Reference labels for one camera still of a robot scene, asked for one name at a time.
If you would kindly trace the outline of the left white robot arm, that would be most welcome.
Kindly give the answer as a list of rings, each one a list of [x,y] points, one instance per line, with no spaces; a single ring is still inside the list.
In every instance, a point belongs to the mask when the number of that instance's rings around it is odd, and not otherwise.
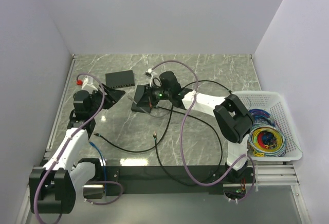
[[[69,116],[66,135],[53,156],[29,176],[31,211],[34,214],[68,214],[75,205],[83,186],[105,180],[100,159],[77,159],[94,132],[95,116],[110,109],[125,95],[125,91],[100,85],[89,92],[85,89],[73,95],[74,108]]]

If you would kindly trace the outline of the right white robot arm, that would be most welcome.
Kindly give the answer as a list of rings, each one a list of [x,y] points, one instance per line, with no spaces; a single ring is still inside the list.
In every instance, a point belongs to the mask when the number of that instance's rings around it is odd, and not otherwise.
[[[159,85],[154,83],[152,73],[148,72],[147,75],[151,81],[137,86],[132,110],[149,114],[147,108],[155,108],[160,101],[168,100],[176,108],[213,116],[228,141],[226,176],[231,182],[240,181],[247,167],[247,139],[254,124],[254,118],[240,98],[235,94],[211,96],[182,87],[171,71],[160,74],[157,78]]]

